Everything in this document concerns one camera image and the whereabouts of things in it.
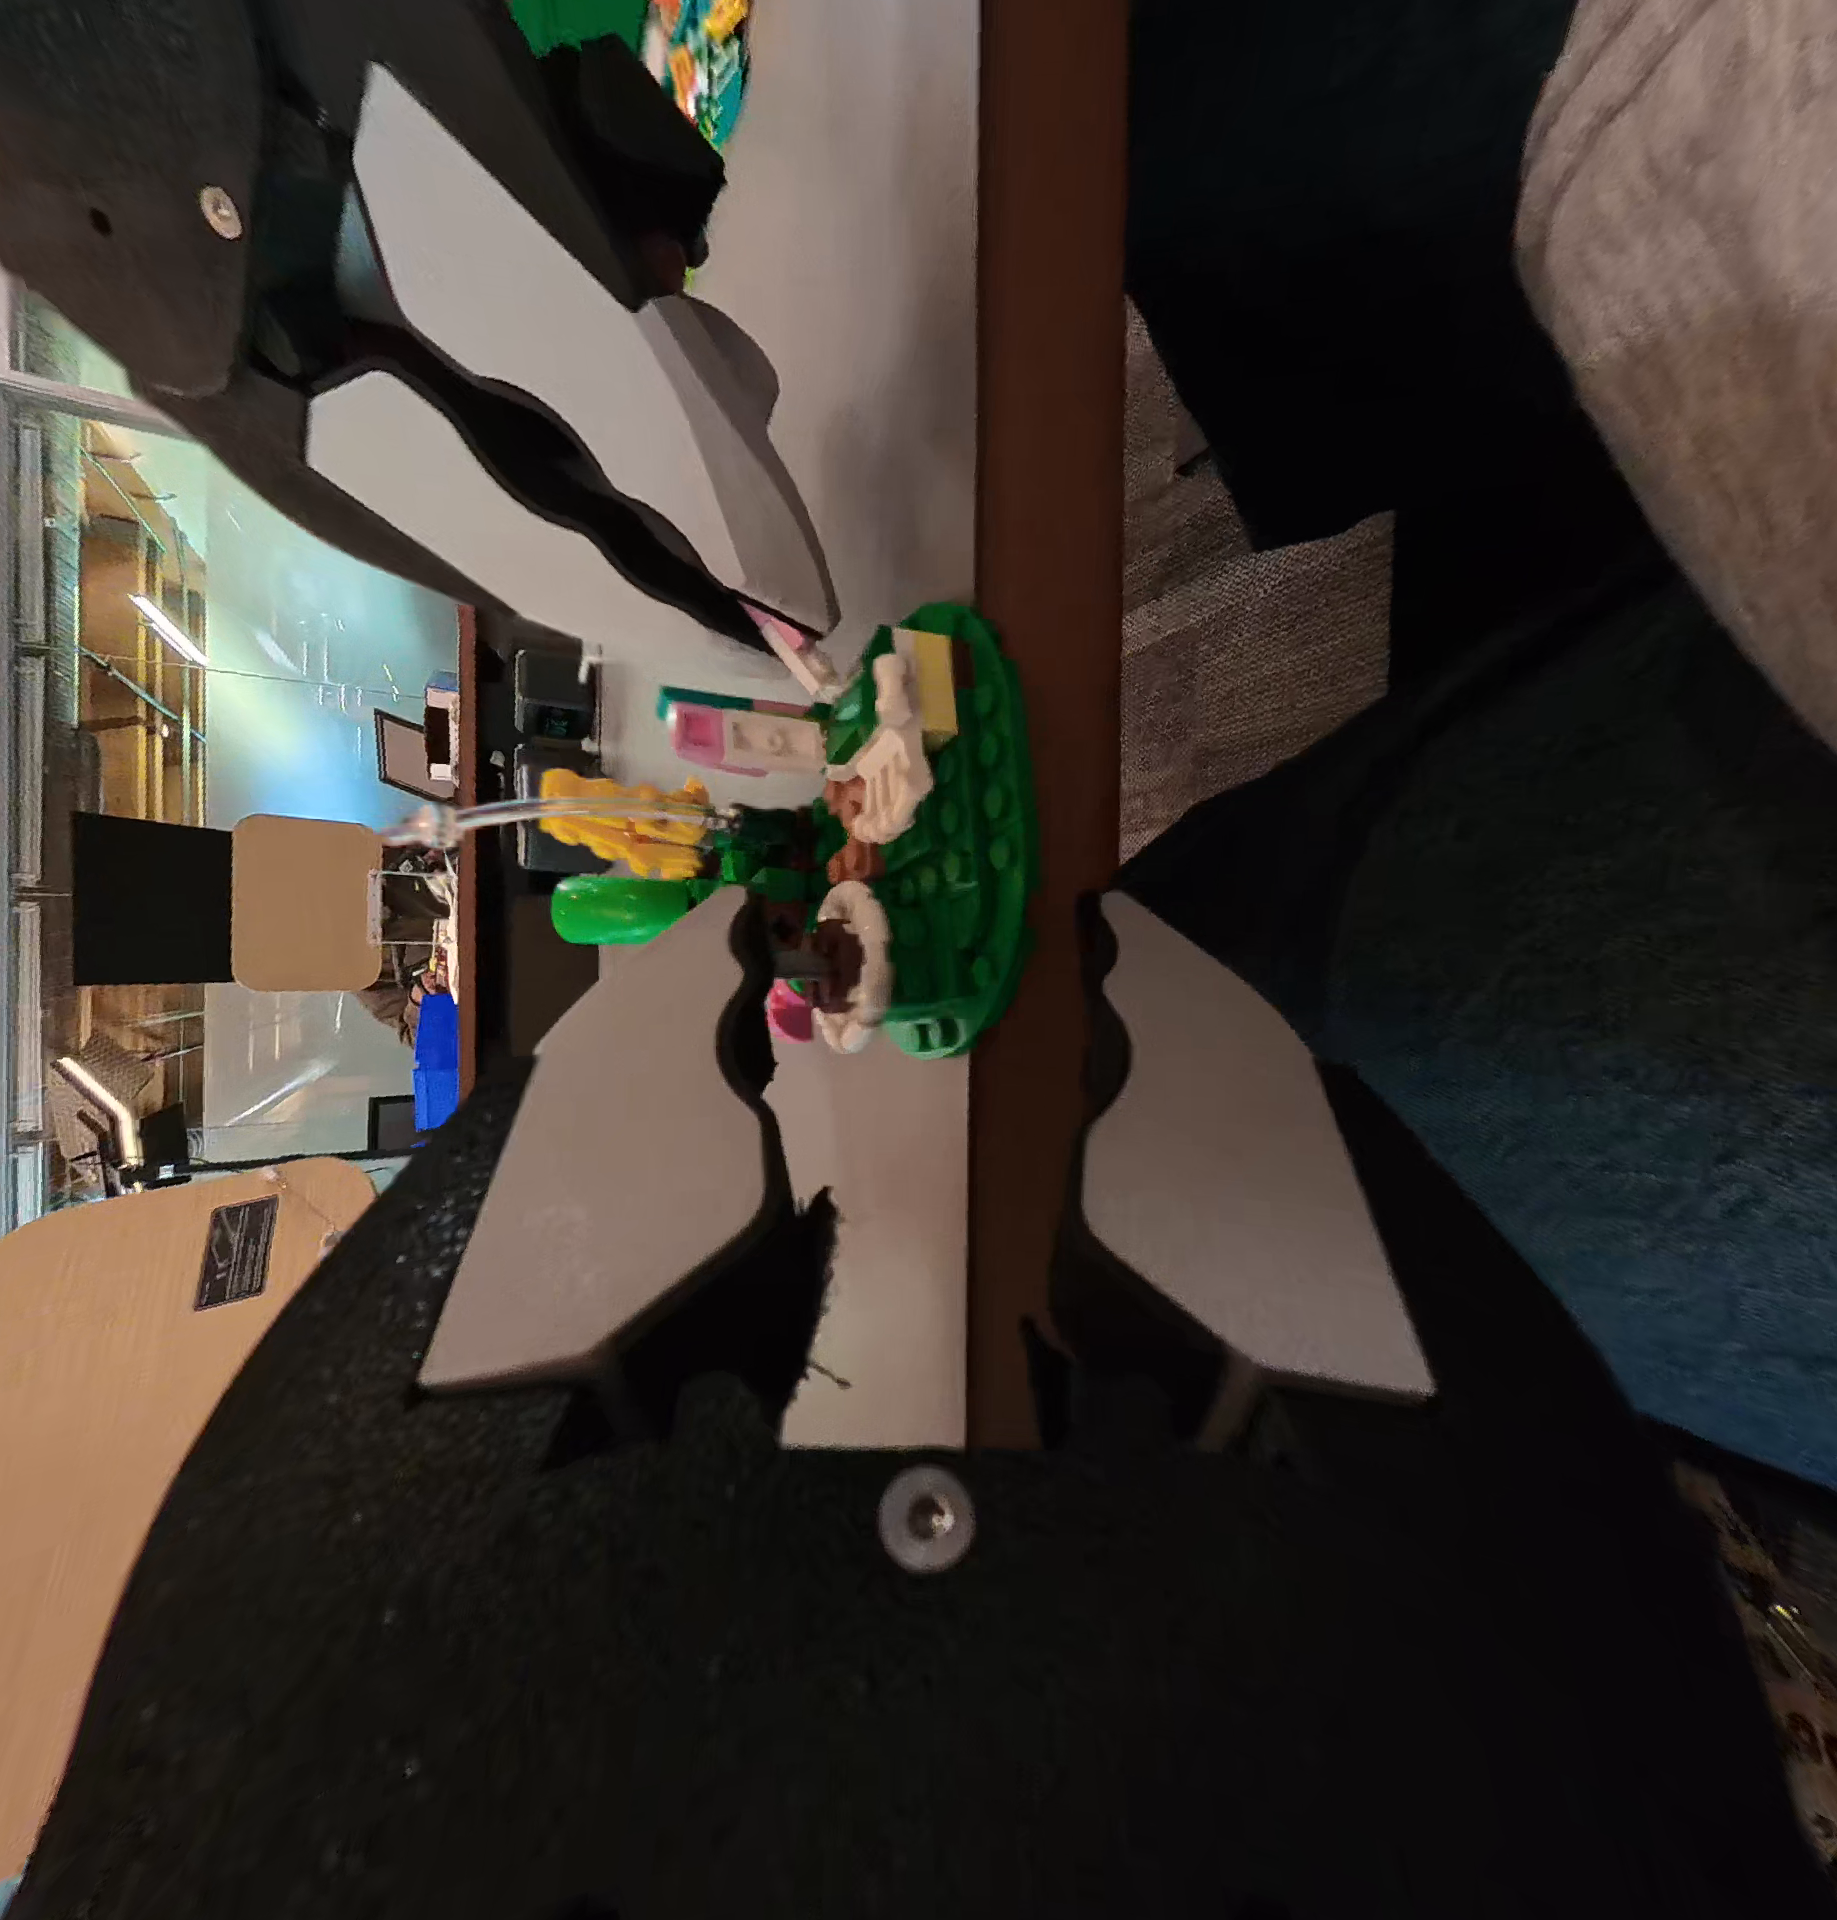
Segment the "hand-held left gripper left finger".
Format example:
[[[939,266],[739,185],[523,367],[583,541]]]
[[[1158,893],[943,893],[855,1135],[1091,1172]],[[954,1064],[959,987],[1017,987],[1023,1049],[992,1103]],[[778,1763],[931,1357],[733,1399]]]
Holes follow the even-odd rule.
[[[416,1388],[567,1384],[791,1203],[766,1103],[766,908],[721,887],[547,1029]]]

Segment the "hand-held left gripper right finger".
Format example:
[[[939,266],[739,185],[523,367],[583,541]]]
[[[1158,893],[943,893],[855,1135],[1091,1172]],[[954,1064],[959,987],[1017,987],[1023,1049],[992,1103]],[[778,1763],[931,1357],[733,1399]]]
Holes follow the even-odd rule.
[[[1275,1388],[1427,1404],[1433,1365],[1322,1069],[1281,1014],[1127,893],[1086,921],[1076,1361],[1232,1448]]]

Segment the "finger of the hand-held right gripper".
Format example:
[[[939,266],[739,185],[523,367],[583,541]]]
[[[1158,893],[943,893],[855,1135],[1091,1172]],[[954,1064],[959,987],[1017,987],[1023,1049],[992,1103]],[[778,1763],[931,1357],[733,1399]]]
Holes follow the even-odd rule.
[[[623,307],[387,63],[362,86],[352,196],[394,349],[433,359],[375,349],[362,369],[552,409],[721,589],[836,635],[829,558],[771,437],[778,375],[735,321],[690,292]]]
[[[483,607],[619,655],[762,655],[762,628],[619,494],[552,409],[463,385],[446,407],[358,369],[306,407],[306,465],[460,575]]]

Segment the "pink white lego piece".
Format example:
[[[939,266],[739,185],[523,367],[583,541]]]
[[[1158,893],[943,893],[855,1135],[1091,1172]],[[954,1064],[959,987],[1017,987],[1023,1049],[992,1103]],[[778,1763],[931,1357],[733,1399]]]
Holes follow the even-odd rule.
[[[766,639],[771,655],[791,674],[791,681],[809,692],[812,708],[829,708],[844,692],[844,678],[836,674],[821,643],[796,628],[786,615],[773,615],[755,603],[745,603],[748,621]]]

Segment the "green lego flower model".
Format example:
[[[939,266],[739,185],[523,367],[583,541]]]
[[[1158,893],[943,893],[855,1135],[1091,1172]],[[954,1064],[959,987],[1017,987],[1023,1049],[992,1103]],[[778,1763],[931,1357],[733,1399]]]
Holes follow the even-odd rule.
[[[1039,882],[1030,717],[1001,639],[934,603],[879,628],[829,708],[660,689],[690,778],[552,766],[501,805],[420,805],[392,848],[540,829],[591,851],[552,921],[570,946],[645,946],[712,893],[766,908],[773,1041],[967,1054],[1010,1006]]]

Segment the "green baseplate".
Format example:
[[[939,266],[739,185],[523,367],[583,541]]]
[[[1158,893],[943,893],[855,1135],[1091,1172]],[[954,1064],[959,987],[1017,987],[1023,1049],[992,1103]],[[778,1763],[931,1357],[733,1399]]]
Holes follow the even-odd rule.
[[[570,53],[597,38],[619,38],[641,56],[645,0],[509,0],[509,14],[523,47],[547,62],[552,53]]]

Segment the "small black monitor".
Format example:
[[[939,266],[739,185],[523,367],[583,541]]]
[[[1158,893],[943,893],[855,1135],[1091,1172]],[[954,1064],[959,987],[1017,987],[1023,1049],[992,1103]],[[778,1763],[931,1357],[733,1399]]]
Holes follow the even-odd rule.
[[[430,760],[427,751],[427,723],[402,720],[382,708],[375,708],[375,760],[380,760],[380,782],[415,798],[415,803],[451,803],[456,778],[446,760]]]

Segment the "person's dark blue pants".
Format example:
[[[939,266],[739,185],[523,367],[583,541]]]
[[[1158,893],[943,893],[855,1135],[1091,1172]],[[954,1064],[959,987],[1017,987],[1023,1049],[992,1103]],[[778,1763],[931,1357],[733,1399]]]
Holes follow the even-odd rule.
[[[1530,314],[1580,5],[1132,5],[1123,283],[1263,551],[1391,516],[1387,692],[1123,882],[1352,1069],[1659,1424],[1837,1495],[1837,755]]]

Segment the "light panel on tripod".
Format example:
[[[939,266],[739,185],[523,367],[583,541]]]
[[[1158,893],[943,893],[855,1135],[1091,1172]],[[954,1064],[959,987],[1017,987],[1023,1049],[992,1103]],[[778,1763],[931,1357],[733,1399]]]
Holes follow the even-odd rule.
[[[163,1059],[85,1041],[41,1081],[54,1203],[189,1184],[189,1109]]]

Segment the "wooden board stand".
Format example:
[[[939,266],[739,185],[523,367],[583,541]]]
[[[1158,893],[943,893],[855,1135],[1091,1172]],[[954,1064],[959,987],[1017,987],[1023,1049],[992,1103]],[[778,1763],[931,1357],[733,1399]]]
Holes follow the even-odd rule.
[[[0,1241],[0,1885],[47,1822],[169,1486],[375,1196],[358,1161],[306,1159]]]

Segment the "patterned cloth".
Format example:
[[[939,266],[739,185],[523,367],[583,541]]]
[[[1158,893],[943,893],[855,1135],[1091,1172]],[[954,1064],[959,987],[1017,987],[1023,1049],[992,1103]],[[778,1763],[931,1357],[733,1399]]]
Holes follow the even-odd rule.
[[[1747,1529],[1719,1479],[1672,1465],[1672,1486],[1714,1534],[1766,1702],[1800,1827],[1837,1895],[1837,1653],[1804,1620],[1784,1573]]]

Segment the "person's grey hoodie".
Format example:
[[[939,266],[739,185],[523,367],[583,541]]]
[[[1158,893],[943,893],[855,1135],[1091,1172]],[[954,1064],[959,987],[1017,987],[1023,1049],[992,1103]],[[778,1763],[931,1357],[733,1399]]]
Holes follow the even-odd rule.
[[[1513,258],[1704,607],[1837,755],[1837,0],[1589,0]]]

